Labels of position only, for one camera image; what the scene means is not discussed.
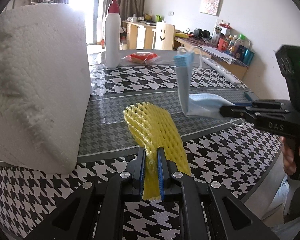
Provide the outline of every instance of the black and white tablecloth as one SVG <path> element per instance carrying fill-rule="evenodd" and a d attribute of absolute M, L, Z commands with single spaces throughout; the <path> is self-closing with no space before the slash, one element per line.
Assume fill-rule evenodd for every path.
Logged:
<path fill-rule="evenodd" d="M 192 176 L 219 181 L 237 198 L 254 190 L 278 155 L 276 136 L 230 120 L 186 118 L 178 101 L 174 68 L 169 65 L 90 66 L 92 96 L 82 129 L 78 164 L 67 175 L 45 174 L 0 162 L 0 224 L 23 238 L 83 182 L 108 181 L 136 158 L 138 146 L 124 122 L 123 110 L 136 102 L 167 109 L 184 142 Z M 207 66 L 192 76 L 192 93 L 214 93 L 247 102 L 244 84 L 232 85 Z M 126 203 L 123 237 L 179 239 L 177 203 Z"/>

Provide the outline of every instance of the metal screw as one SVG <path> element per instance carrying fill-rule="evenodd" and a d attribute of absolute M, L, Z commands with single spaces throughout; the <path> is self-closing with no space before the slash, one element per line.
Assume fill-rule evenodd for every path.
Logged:
<path fill-rule="evenodd" d="M 85 183 L 82 184 L 82 187 L 85 189 L 91 188 L 92 183 L 90 181 L 86 181 Z"/>
<path fill-rule="evenodd" d="M 129 172 L 127 172 L 127 171 L 123 171 L 123 172 L 121 172 L 120 173 L 120 177 L 121 178 L 128 178 L 130 176 L 130 173 Z"/>
<path fill-rule="evenodd" d="M 221 184 L 220 184 L 220 182 L 213 181 L 213 182 L 211 182 L 211 187 L 214 187 L 214 188 L 220 188 L 220 187 L 221 187 Z"/>
<path fill-rule="evenodd" d="M 183 174 L 180 171 L 176 171 L 175 173 L 173 173 L 173 177 L 175 178 L 182 178 Z"/>

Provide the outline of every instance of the red plastic package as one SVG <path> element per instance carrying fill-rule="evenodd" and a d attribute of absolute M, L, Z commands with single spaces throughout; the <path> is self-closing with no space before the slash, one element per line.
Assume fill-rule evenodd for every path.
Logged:
<path fill-rule="evenodd" d="M 124 57 L 123 59 L 142 65 L 148 65 L 159 58 L 160 57 L 157 54 L 152 52 L 136 52 Z"/>

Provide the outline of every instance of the chair backrest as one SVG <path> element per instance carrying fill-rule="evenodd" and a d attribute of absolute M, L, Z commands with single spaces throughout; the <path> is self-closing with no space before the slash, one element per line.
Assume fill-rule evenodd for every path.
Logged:
<path fill-rule="evenodd" d="M 157 34 L 154 49 L 173 50 L 175 26 L 157 22 Z"/>

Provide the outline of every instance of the sheet of paper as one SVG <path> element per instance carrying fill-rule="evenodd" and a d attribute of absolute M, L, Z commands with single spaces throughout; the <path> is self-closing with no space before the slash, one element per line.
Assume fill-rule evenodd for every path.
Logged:
<path fill-rule="evenodd" d="M 226 54 L 226 53 L 223 53 L 215 48 L 211 48 L 211 47 L 207 47 L 207 46 L 202 46 L 202 45 L 199 45 L 199 47 L 201 49 L 203 49 L 204 51 L 207 51 L 213 55 L 215 55 L 216 57 L 219 57 L 221 59 L 223 59 L 225 62 L 227 62 L 229 65 L 231 64 L 232 60 L 234 60 L 233 57 L 231 57 L 230 55 Z"/>

